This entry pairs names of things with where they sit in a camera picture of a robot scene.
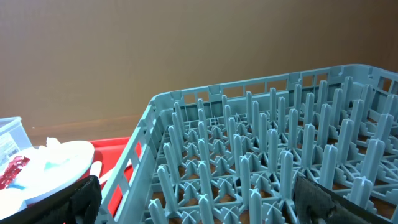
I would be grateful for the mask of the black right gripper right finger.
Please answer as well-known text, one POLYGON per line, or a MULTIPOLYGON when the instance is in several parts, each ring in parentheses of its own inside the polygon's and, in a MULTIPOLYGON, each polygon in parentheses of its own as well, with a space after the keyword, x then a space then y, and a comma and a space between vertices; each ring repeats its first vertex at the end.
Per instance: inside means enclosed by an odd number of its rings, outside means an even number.
POLYGON ((301 224, 321 221, 327 224, 388 223, 306 177, 296 179, 294 204, 301 224))

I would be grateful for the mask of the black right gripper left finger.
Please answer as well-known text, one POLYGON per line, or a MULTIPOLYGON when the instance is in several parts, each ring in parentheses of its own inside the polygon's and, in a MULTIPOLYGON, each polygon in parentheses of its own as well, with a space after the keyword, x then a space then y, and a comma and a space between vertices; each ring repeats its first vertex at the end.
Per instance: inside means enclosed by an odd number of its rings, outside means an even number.
POLYGON ((101 200, 99 179, 89 175, 1 220, 1 224, 94 224, 101 200))

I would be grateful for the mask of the white plastic fork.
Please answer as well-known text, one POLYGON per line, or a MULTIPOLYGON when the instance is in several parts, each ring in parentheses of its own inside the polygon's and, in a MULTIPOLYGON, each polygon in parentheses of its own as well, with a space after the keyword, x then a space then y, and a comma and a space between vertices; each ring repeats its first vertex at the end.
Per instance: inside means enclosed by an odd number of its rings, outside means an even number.
MULTIPOLYGON (((123 169, 121 169, 121 172, 124 173, 127 169, 129 169, 130 167, 132 167, 132 163, 131 161, 128 161, 128 163, 124 166, 123 169)), ((103 174, 100 178, 99 178, 99 183, 102 185, 104 183, 106 183, 113 175, 116 175, 118 172, 116 170, 116 168, 112 168, 109 171, 107 171, 107 173, 103 174)))

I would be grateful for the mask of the light blue plate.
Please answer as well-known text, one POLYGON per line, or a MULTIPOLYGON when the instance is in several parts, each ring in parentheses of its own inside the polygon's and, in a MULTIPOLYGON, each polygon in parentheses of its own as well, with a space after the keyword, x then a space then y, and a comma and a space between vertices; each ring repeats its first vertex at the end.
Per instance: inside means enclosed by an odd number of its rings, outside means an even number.
MULTIPOLYGON (((35 204, 76 182, 91 166, 94 146, 88 141, 62 143, 71 157, 59 166, 46 165, 41 174, 24 175, 20 172, 6 190, 1 190, 1 219, 35 204)), ((1 174, 8 163, 23 151, 12 155, 1 165, 1 174)))

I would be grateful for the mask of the white tissue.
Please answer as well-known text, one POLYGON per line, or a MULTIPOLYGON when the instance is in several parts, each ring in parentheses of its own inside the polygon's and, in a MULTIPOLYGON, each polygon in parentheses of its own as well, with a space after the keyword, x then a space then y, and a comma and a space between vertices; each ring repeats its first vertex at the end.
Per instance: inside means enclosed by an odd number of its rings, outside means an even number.
POLYGON ((24 175, 41 174, 46 165, 59 166, 71 157, 71 152, 57 139, 47 137, 46 145, 24 149, 20 154, 30 161, 22 168, 24 175))

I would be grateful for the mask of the red snack wrapper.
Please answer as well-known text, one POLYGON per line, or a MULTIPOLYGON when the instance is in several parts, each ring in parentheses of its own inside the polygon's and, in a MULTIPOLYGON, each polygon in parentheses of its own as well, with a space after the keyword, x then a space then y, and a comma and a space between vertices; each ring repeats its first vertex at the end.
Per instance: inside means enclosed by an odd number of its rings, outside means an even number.
POLYGON ((8 163, 3 175, 1 175, 0 189, 6 189, 29 162, 30 159, 26 156, 16 156, 8 163))

